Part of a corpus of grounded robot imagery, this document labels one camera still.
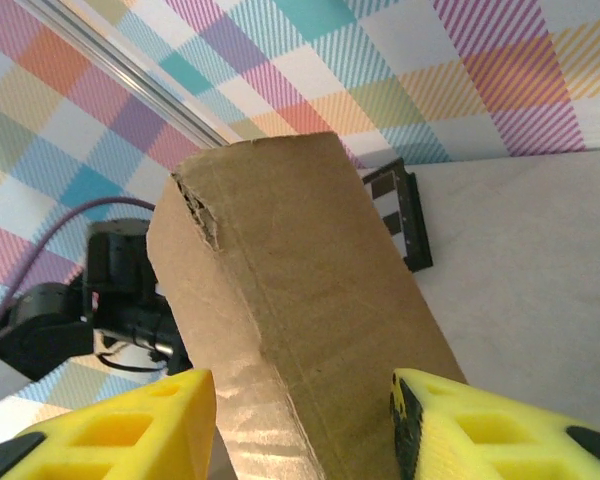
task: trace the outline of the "black plastic part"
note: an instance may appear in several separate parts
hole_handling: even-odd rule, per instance
[[[43,283],[23,294],[0,330],[0,359],[38,381],[71,357],[93,353],[93,329],[80,319],[80,292]]]
[[[570,426],[567,428],[567,435],[600,460],[600,432],[586,427]]]
[[[405,240],[408,242],[407,256],[404,262],[412,272],[433,266],[415,173],[407,173],[404,160],[399,158],[365,176],[362,181],[365,184],[371,183],[373,198],[377,198],[397,187],[402,232],[404,232]],[[395,230],[393,224],[387,225],[387,228]]]
[[[193,368],[193,363],[189,360],[187,350],[184,347],[182,339],[179,338],[178,342],[173,348],[173,355],[167,362],[167,375],[175,375],[186,370]]]
[[[93,326],[111,340],[131,343],[169,357],[180,340],[171,309],[159,295],[150,305],[141,305],[133,297],[101,295]]]
[[[389,230],[389,235],[393,236],[396,233],[402,231],[402,220],[400,219],[400,212],[394,212],[382,219],[384,226]]]
[[[102,345],[104,345],[104,348],[111,348],[113,347],[116,343],[118,343],[118,340],[116,340],[113,337],[107,337],[106,335],[102,336]]]
[[[156,276],[147,256],[148,220],[123,218],[94,222],[87,232],[87,257],[82,275],[83,308],[93,320],[93,295],[129,296],[151,303]]]
[[[422,438],[422,404],[418,401],[406,382],[400,379],[400,391],[406,404],[406,418],[402,418],[393,401],[394,443],[396,459],[400,467],[401,480],[415,480]]]
[[[42,432],[31,432],[0,444],[0,478],[31,453],[45,438]]]

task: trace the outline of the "corrugated cardboard edge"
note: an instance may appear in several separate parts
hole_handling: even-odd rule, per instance
[[[213,252],[217,253],[222,250],[222,245],[218,238],[217,223],[215,221],[213,213],[209,210],[209,207],[205,204],[204,199],[200,197],[199,193],[194,192],[191,189],[184,187],[182,185],[182,177],[179,173],[177,173],[177,172],[174,173],[172,175],[172,177],[168,180],[167,185],[165,186],[164,193],[163,193],[163,198],[167,199],[167,201],[158,202],[158,205],[156,206],[156,214],[157,215],[155,217],[158,219],[158,221],[151,223],[151,227],[147,234],[147,248],[149,251],[150,258],[153,259],[156,257],[160,257],[164,253],[161,249],[161,242],[159,239],[159,235],[164,235],[165,232],[167,234],[173,235],[173,234],[176,234],[175,230],[182,230],[182,229],[186,229],[189,232],[193,231],[199,238],[204,239],[204,243],[206,244],[206,246],[210,252],[213,251]],[[171,208],[175,207],[176,209],[180,210],[176,214],[179,218],[184,218],[184,216],[183,216],[184,212],[182,211],[182,208],[187,208],[187,210],[190,214],[190,216],[189,216],[190,223],[187,225],[183,225],[182,223],[172,224],[169,222],[162,222],[161,220],[163,218],[169,218],[171,216],[170,214],[165,215],[165,212],[163,211],[165,208],[169,208],[169,207],[171,207]],[[218,260],[219,264],[222,263],[218,256],[216,256],[216,259]],[[158,276],[158,281],[161,284],[163,284],[164,290],[165,291],[173,291],[173,289],[170,289],[169,286],[164,286],[164,282],[161,279],[159,272],[156,272],[156,273]],[[253,319],[253,315],[252,315],[252,312],[250,311],[248,302],[245,300],[241,289],[238,287],[238,282],[236,281],[235,278],[233,278],[233,276],[227,269],[224,269],[223,275],[225,276],[226,284],[231,288],[231,292],[234,295],[234,298],[238,299],[238,301],[240,302],[240,305],[244,309],[244,311],[248,312],[249,323],[250,323],[253,331],[256,332],[256,335],[259,337],[260,332],[258,331],[258,326]],[[253,281],[257,283],[257,278],[255,275],[253,277]],[[173,298],[169,298],[169,297],[167,297],[167,298],[172,306],[176,306],[179,303],[177,301],[177,299],[173,299]],[[175,314],[176,320],[185,318],[184,315],[178,314],[177,311],[174,311],[174,314]],[[192,358],[194,359],[194,364],[195,364],[196,362],[195,362],[195,353],[194,352],[192,352]],[[293,406],[293,402],[289,396],[286,386],[284,385],[284,382],[282,381],[275,366],[273,366],[270,362],[266,361],[266,358],[264,358],[264,355],[263,355],[263,360],[266,363],[266,367],[271,369],[273,371],[273,373],[275,374],[276,383],[277,383],[279,392],[280,392],[280,394],[283,394],[284,398],[285,398],[285,407],[286,407],[287,413],[289,415],[289,419],[293,422],[296,432],[302,438],[302,448],[308,452],[308,461],[310,462],[310,464],[312,466],[312,470],[313,470],[312,472],[299,473],[298,475],[295,475],[295,476],[292,475],[292,472],[290,471],[289,474],[291,474],[291,475],[285,476],[285,478],[290,478],[290,479],[297,478],[298,480],[300,480],[300,479],[311,480],[312,478],[316,478],[317,480],[322,480],[322,479],[326,478],[324,470],[322,469],[322,466],[320,465],[320,462],[317,459],[316,452],[314,451],[313,446],[309,442],[307,434],[304,430],[304,427],[302,426],[302,423],[300,422],[300,420],[297,416],[297,413]],[[209,365],[198,365],[198,366],[209,367]],[[220,387],[219,390],[222,388],[222,379],[220,376],[216,377],[216,385],[218,387]],[[231,443],[230,439],[225,438],[225,443],[226,443],[227,449],[229,451],[229,456],[232,459],[232,463],[234,464],[234,467],[236,468],[236,471],[237,472],[242,471],[242,473],[247,473],[244,471],[244,468],[242,468],[242,469],[240,468],[240,459],[236,458],[236,454],[240,454],[241,452],[239,452],[239,451],[236,452],[235,448],[231,448],[232,443]],[[311,473],[314,473],[316,476],[315,477],[310,476]]]

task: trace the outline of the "colorful plaid backdrop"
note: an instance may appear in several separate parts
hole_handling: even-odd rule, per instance
[[[198,148],[12,0],[0,0],[0,297],[18,259],[71,207],[103,195],[155,201],[168,169]],[[91,220],[146,215],[99,208],[53,239],[25,287],[63,281],[84,254]],[[138,352],[121,363],[137,364]],[[49,416],[155,375],[71,361],[0,405],[0,441]]]
[[[64,0],[238,137],[366,166],[600,147],[600,0]]]
[[[600,0],[65,1],[228,140],[332,129],[365,165],[600,147]],[[53,219],[103,195],[155,200],[195,150],[0,0],[0,295]],[[80,216],[25,284],[66,279],[87,223],[121,214],[144,213]],[[0,405],[0,441],[151,379],[71,361]]]

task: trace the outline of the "torn cardboard flap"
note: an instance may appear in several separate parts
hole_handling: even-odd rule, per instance
[[[393,369],[464,380],[334,134],[186,160],[148,249],[239,478],[398,479]]]

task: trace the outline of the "purple cable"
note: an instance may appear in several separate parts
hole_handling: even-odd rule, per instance
[[[40,253],[44,249],[45,245],[49,242],[49,240],[51,240],[51,237],[53,237],[56,234],[56,232],[58,230],[60,230],[73,217],[81,214],[82,212],[84,212],[86,210],[90,210],[95,207],[100,207],[102,205],[109,205],[112,203],[135,205],[136,207],[146,208],[147,210],[151,210],[151,211],[153,211],[153,209],[155,208],[155,205],[153,205],[152,203],[145,202],[144,200],[139,200],[137,198],[103,197],[103,198],[98,198],[97,200],[92,200],[90,202],[83,203],[82,205],[65,213],[62,217],[60,217],[56,221],[56,223],[54,223],[49,228],[49,230],[47,230],[45,232],[45,234],[38,241],[38,243],[36,243],[33,246],[33,248],[31,248],[31,250],[29,250],[29,253],[27,253],[26,257],[24,257],[22,259],[22,261],[20,262],[20,266],[17,269],[17,274],[14,277],[13,281],[11,282],[11,285],[9,285],[9,288],[7,288],[7,292],[5,293],[4,297],[2,298],[2,301],[0,302],[0,320],[6,313],[7,308],[9,308],[9,302],[11,301],[11,299],[13,298],[15,293],[18,291],[18,287],[20,287],[20,285],[22,284],[22,281],[27,276],[27,273],[29,273],[29,270],[31,270],[31,267],[33,266],[34,262],[36,261],[36,258],[38,258],[38,255],[40,255]]]

